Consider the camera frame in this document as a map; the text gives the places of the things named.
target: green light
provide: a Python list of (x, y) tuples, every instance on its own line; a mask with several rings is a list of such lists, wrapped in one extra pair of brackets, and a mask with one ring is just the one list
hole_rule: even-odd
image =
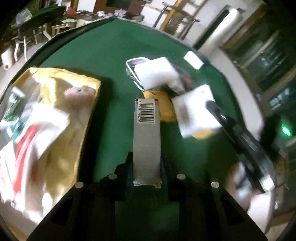
[(291, 136), (291, 132), (289, 131), (288, 128), (286, 128), (286, 127), (283, 126), (281, 129), (284, 132), (284, 134), (286, 134), (287, 136)]

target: silver screw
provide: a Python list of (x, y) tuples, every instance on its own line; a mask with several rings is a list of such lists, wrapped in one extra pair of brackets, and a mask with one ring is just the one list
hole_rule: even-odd
[(177, 175), (177, 178), (178, 178), (179, 180), (184, 180), (184, 179), (186, 178), (186, 176), (185, 176), (184, 174), (178, 174), (178, 175)]
[(75, 184), (76, 188), (82, 188), (83, 187), (83, 183), (82, 182), (78, 182)]
[(212, 183), (211, 183), (211, 186), (212, 186), (213, 188), (218, 188), (218, 187), (220, 186), (220, 184), (219, 184), (218, 182), (212, 182)]
[(115, 179), (117, 178), (117, 175), (116, 175), (115, 173), (112, 173), (112, 174), (110, 174), (110, 175), (108, 176), (108, 178), (109, 178), (110, 180), (115, 180)]

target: dark green folded table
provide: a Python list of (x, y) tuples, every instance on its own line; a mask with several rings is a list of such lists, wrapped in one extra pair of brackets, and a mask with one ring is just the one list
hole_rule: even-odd
[[(208, 84), (217, 104), (244, 125), (227, 79), (200, 53), (196, 54), (205, 64), (200, 70), (192, 68), (183, 59), (189, 50), (194, 51), (157, 30), (110, 18), (57, 35), (28, 60), (18, 75), (30, 66), (57, 67), (102, 82), (79, 171), (81, 181), (96, 182), (112, 173), (133, 150), (134, 100), (143, 98), (143, 94), (126, 74), (128, 59), (167, 57), (198, 84)], [(169, 161), (198, 182), (205, 182), (208, 175), (223, 183), (229, 168), (237, 161), (223, 132), (205, 140), (183, 139), (177, 123), (162, 122), (161, 145)], [(174, 239), (177, 204), (168, 203), (162, 191), (153, 187), (140, 187), (131, 196), (134, 199), (116, 206), (120, 240), (156, 240), (168, 234)], [(151, 236), (152, 231), (158, 233), (158, 238)]]

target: table leg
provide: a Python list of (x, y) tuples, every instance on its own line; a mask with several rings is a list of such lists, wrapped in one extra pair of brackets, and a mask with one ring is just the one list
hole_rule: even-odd
[(35, 44), (38, 44), (37, 36), (36, 36), (36, 31), (35, 30), (33, 30), (33, 35), (34, 35), (34, 39), (35, 39)]
[(16, 40), (16, 41), (15, 41), (15, 52), (14, 52), (14, 58), (15, 58), (15, 61), (16, 61), (16, 62), (18, 61), (18, 58), (17, 58), (17, 52), (18, 52), (19, 47), (20, 47), (20, 44), (19, 44), (19, 42)]
[(24, 52), (25, 52), (25, 60), (27, 61), (27, 43), (26, 43), (26, 36), (24, 36)]
[(44, 36), (48, 39), (48, 40), (51, 40), (52, 38), (51, 38), (51, 36), (48, 34), (48, 32), (47, 32), (47, 26), (46, 26), (46, 24), (45, 24), (45, 29), (43, 30), (43, 34), (44, 34)]

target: barcode number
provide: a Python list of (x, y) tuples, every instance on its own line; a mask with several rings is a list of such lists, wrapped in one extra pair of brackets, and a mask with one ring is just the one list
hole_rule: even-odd
[(154, 103), (138, 102), (138, 122), (154, 124)]

